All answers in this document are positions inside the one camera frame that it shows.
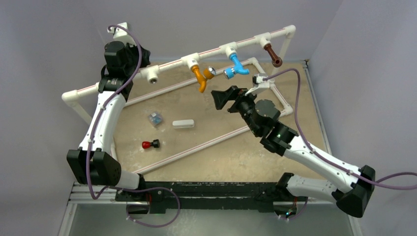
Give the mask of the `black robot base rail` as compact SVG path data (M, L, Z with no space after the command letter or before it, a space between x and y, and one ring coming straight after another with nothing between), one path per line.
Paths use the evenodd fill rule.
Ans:
M201 210L256 210L276 213L281 202L304 202L306 197L295 197L277 182L169 182L145 181L133 193L116 193L117 202L147 202L151 214L168 209Z

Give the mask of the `orange water faucet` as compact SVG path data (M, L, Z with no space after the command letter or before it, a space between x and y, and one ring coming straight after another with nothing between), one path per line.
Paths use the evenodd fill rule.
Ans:
M200 93L203 93L206 90L207 81L211 80L212 78L216 76L216 70L211 66L204 69L203 72L200 71L200 68L198 65L192 66L190 70L192 73L194 73L197 79L197 82L200 85L199 87Z

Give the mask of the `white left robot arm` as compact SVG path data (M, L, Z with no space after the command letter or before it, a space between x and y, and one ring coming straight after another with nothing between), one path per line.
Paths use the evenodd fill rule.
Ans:
M134 201L145 198L141 176L124 171L111 154L113 134L124 108L137 68L150 64L150 52L142 46L113 41L105 45L105 66L98 84L98 101L93 120L77 149L70 149L66 160L80 184L103 185L128 189Z

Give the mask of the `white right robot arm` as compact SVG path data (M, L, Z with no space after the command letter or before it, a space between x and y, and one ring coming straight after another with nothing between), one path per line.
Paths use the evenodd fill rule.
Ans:
M370 181L375 180L375 169L346 163L315 147L305 141L301 133L279 121L281 113L272 101L256 101L256 96L246 95L246 92L245 88L231 86L225 91L213 90L211 95L217 110L232 101L227 111L240 114L266 150L292 159L325 178L318 180L292 175L277 185L277 196L282 200L292 196L325 200L352 217L362 218L374 192Z

